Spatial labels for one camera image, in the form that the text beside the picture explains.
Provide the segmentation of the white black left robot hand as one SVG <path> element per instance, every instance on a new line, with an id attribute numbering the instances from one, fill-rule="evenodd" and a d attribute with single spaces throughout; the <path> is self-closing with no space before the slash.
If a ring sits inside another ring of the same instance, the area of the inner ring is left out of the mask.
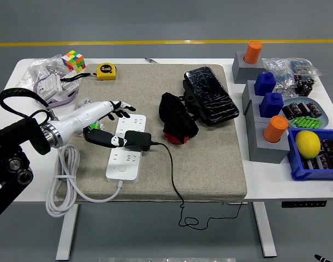
<path id="1" fill-rule="evenodd" d="M 87 103 L 76 109 L 59 121 L 52 121 L 51 125 L 58 131 L 56 138 L 59 147 L 66 145 L 74 134 L 81 134 L 83 130 L 101 118 L 115 113 L 118 117 L 129 117 L 125 109 L 136 111 L 130 104 L 122 101 L 103 101 Z"/>

